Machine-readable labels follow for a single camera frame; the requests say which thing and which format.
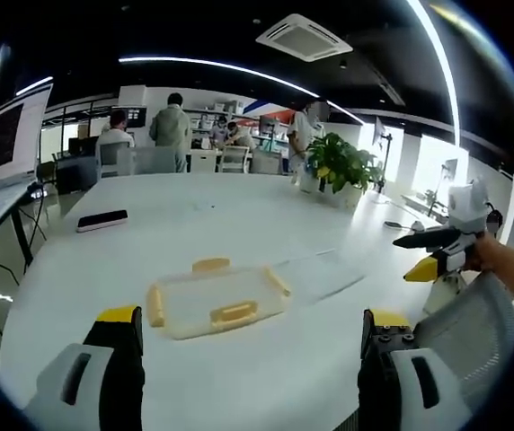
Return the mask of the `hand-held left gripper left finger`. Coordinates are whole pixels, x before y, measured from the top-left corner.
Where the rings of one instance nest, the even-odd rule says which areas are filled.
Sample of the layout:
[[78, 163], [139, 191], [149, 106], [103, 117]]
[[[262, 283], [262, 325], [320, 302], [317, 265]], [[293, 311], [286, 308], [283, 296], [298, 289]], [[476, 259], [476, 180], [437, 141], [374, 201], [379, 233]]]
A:
[[142, 356], [141, 307], [108, 309], [40, 372], [24, 413], [39, 430], [140, 430]]

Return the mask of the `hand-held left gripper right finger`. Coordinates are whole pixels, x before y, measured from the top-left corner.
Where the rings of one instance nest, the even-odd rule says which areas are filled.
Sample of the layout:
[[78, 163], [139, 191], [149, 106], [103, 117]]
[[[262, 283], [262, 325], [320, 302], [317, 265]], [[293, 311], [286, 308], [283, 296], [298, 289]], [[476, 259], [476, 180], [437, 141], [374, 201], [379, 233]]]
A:
[[363, 312], [358, 388], [360, 430], [458, 430], [472, 416], [454, 373], [392, 312]]

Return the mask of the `person's right hand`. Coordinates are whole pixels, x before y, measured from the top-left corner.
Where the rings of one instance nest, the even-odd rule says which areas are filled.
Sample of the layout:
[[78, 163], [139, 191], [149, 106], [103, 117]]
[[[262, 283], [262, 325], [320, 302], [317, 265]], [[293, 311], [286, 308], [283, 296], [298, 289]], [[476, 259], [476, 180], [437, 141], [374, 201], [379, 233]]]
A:
[[465, 259], [464, 270], [482, 272], [492, 270], [506, 247], [496, 237], [485, 231], [476, 236], [472, 251]]

